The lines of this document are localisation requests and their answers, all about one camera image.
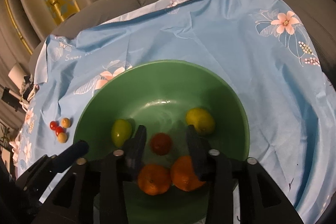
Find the tan longan fruit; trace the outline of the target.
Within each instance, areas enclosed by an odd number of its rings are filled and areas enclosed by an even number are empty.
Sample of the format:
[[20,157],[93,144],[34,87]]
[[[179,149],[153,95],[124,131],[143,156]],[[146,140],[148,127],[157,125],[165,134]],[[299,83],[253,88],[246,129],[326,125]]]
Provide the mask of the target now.
[[67,139],[68,139],[68,136],[65,132],[60,132],[57,135],[57,139],[58,139],[59,143],[66,143]]
[[61,126],[63,128],[70,128],[70,126],[71,126],[71,120],[69,118],[62,118],[62,120],[61,120]]

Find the red cherry tomato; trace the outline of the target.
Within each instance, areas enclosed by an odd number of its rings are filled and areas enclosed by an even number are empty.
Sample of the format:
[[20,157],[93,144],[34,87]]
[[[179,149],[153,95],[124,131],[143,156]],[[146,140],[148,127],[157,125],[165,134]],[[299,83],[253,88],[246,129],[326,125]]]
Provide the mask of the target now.
[[58,127],[58,123],[56,121],[51,121],[50,122],[50,129],[52,131],[55,131],[57,127]]
[[167,155],[173,146],[170,135],[159,132],[154,134],[150,139],[150,149],[159,156]]
[[65,129],[62,126],[57,126],[55,129],[56,136],[58,136],[60,133],[65,133]]

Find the smooth orange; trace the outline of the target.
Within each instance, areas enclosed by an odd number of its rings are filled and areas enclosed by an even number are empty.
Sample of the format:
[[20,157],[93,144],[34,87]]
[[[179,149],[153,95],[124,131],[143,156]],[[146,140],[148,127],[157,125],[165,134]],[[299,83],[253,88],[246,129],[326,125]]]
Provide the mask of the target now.
[[138,174],[137,184],[150,196],[164,194],[172,184],[170,170],[157,164],[144,165]]

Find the green oval fruit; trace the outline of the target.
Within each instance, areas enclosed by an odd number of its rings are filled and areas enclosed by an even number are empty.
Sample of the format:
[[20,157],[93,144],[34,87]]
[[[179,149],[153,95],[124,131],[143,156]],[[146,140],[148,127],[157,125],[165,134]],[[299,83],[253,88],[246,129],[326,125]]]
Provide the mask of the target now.
[[111,130],[112,142],[117,148],[121,148],[123,144],[131,137],[132,126],[128,120],[118,119],[114,122]]

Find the rough dark orange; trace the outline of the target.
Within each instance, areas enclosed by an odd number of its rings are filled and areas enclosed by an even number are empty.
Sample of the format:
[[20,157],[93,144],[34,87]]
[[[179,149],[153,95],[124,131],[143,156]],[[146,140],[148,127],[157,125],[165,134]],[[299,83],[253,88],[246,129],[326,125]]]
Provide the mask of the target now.
[[171,180],[180,190],[185,192],[193,191],[205,184],[200,181],[194,172],[191,156],[179,157],[170,169]]

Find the yellow-green oval fruit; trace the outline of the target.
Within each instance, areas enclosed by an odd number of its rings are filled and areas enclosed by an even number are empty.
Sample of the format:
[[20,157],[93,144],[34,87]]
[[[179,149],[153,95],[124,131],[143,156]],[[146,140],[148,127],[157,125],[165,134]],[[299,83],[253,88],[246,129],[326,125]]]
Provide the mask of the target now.
[[193,108],[186,113],[186,123],[193,125],[199,135],[208,135],[215,130],[213,116],[203,108]]

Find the potted green plant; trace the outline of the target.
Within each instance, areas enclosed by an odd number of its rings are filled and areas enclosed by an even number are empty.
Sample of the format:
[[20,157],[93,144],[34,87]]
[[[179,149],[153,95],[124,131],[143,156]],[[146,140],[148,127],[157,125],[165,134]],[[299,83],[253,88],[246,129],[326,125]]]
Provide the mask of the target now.
[[10,151],[15,161],[17,161],[19,151],[19,141],[16,141],[18,133],[17,128],[11,128],[1,123],[1,147]]

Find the green bowl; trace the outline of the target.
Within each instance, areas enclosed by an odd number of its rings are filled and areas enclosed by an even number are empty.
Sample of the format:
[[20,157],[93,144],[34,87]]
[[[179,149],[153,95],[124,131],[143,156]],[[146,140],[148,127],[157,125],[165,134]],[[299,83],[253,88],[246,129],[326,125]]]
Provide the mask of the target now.
[[[205,136],[210,146],[232,159],[245,160],[249,126],[236,93],[208,69],[177,60],[139,65],[110,80],[83,110],[73,142],[88,143],[88,160],[102,159],[116,149],[112,125],[117,119],[127,119],[133,131],[139,125],[147,129],[142,162],[170,168],[180,156],[189,154],[185,116],[195,107],[206,109],[215,119],[215,131]],[[151,137],[160,132],[173,140],[166,156],[150,150]],[[124,193],[129,223],[197,223],[206,217],[206,186],[192,192],[171,186],[164,194],[150,196],[136,182],[124,182]]]

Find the white cylindrical lamp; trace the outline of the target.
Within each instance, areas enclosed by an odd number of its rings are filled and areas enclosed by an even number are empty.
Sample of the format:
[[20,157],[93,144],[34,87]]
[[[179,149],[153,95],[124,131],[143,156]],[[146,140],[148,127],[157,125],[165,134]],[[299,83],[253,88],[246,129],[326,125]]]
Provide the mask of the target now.
[[21,90],[22,85],[26,83],[25,77],[27,73],[21,67],[20,63],[15,63],[14,66],[9,71],[8,77],[15,84],[15,86]]

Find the light blue floral cloth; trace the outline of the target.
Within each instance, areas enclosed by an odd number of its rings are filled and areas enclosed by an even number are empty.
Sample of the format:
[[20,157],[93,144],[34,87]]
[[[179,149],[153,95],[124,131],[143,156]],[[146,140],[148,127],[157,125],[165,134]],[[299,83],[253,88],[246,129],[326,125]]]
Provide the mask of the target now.
[[238,95],[249,153],[279,184],[305,223],[335,192],[335,90],[301,17],[282,0],[159,0],[42,44],[18,156],[23,174],[64,150],[49,123],[77,122],[107,80],[154,60],[203,66]]

